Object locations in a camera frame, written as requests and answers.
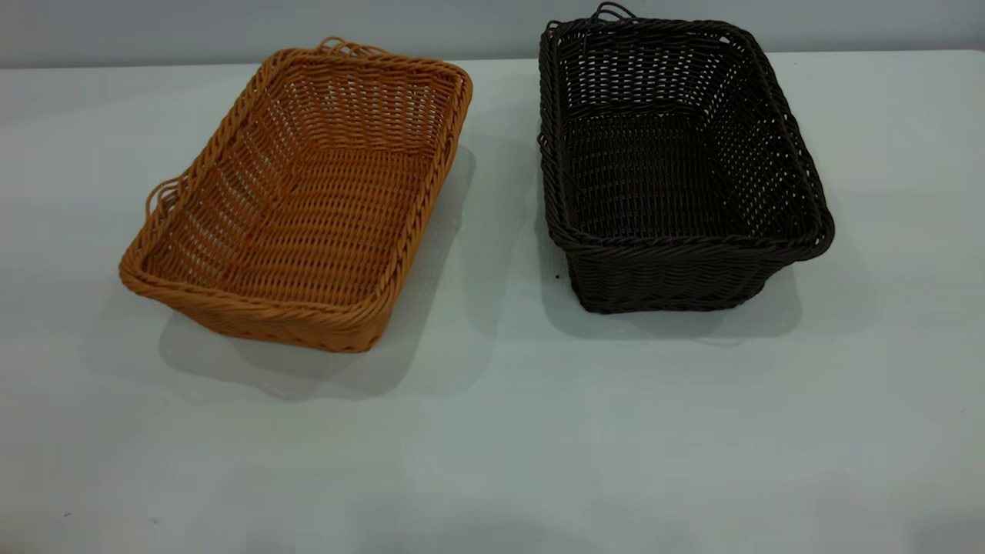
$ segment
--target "wicker basket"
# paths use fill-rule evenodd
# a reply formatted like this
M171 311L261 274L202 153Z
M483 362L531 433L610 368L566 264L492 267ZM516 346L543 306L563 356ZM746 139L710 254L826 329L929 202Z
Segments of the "wicker basket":
M749 33L604 2L548 25L540 71L548 227L587 310L731 308L830 246L814 162Z
M151 193L123 283L222 334L367 350L471 97L454 65L334 37L274 54L191 167Z

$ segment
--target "table surface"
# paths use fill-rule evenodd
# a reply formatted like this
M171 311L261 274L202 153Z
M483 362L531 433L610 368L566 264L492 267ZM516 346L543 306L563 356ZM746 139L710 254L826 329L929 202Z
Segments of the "table surface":
M769 56L837 224L729 312L597 315L542 215L534 60L363 355L122 287L255 67L0 72L0 551L985 549L985 53Z

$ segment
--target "tan wicker basket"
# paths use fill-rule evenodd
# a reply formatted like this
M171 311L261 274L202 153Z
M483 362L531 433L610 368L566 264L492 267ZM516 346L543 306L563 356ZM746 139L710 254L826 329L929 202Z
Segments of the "tan wicker basket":
M120 278L222 334L368 350L471 97L454 65L335 37L274 54L191 167L151 193Z

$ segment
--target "wall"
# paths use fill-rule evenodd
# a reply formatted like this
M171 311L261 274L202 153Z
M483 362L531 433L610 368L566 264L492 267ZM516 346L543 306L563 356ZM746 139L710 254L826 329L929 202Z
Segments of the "wall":
M720 19L767 51L985 48L985 0L626 0ZM324 35L445 59L532 57L595 0L0 0L0 67L256 62Z

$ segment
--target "basket rim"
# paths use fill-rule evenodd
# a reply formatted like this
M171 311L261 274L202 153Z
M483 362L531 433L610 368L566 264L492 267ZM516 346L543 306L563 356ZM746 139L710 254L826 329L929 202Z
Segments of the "basket rim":
M264 297L245 296L230 291L174 281L155 275L144 268L147 256L166 236L166 231L175 218L172 212L183 209L185 202L200 186L211 168L205 166L205 158L212 153L213 161L235 136L236 129L248 120L250 111L258 98L257 91L266 87L280 74L298 61L330 62L359 66L385 66L387 71L397 74L432 73L435 76L451 77L458 80L454 96L447 103L446 120L438 135L431 162L430 173L423 179L412 208L408 210L400 239L392 248L391 258L380 272L379 280L372 292L364 298L344 305L333 305L308 301L277 301ZM236 311L237 315L263 319L303 319L309 323L348 329L358 327L392 307L396 296L403 287L410 265L416 253L414 240L420 240L427 226L426 219L419 225L422 212L433 206L443 185L444 179L454 162L458 147L458 137L472 99L473 86L469 74L462 68L443 60L424 57L404 56L385 51L363 55L331 54L318 48L287 48L270 57L257 69L246 88L236 98L229 113L223 118L219 128L208 139L206 147L191 166L179 177L165 181L151 193L157 195L158 203L153 212L148 208L147 218L137 237L131 242L119 263L119 275L127 288L141 296L159 300L167 305L175 300L184 308L201 308L212 311ZM162 186L176 182L175 186Z
M810 228L805 229L802 234L793 239L777 239L770 237L751 237L747 235L728 235L728 236L666 236L666 237L598 237L590 233L581 231L570 223L563 201L563 184L570 179L560 166L555 156L555 152L564 149L562 133L555 130L552 137L545 132L546 125L543 124L542 132L538 137L541 146L542 165L550 164L557 176L557 182L548 184L545 182L545 194L548 191L558 196L558 201L554 206L548 206L549 231L554 242L569 254L586 255L597 258L613 259L626 258L638 260L642 258L661 258L661 259L706 259L720 257L741 257L743 259L789 259L791 257L803 260L817 257L824 253L831 244L834 235L834 224L830 213L827 210L824 200L823 188L820 177L815 171L812 179L808 177L805 166L813 166L811 155L806 147L798 152L791 136L791 129L799 131L796 118L790 112L789 106L779 85L772 67L762 48L755 41L749 32L736 27L730 23L717 20L665 20L647 18L625 18L619 21L604 21L595 18L580 18L570 22L550 22L541 35L540 47L540 66L541 66L541 89L544 94L545 85L551 84L555 91L560 91L563 84L559 81L558 72L553 72L550 76L544 75L547 66L558 65L558 42L561 37L576 31L638 28L645 26L647 30L660 32L673 32L685 34L699 34L708 32L728 33L734 36L746 49L745 55L752 63L752 70L768 99L769 109L776 116L783 137L783 150L790 154L798 170L796 184L809 198L813 208ZM550 106L559 106L559 98L546 98L542 96L542 113L546 108L546 102ZM556 127L560 127L562 122L558 118Z

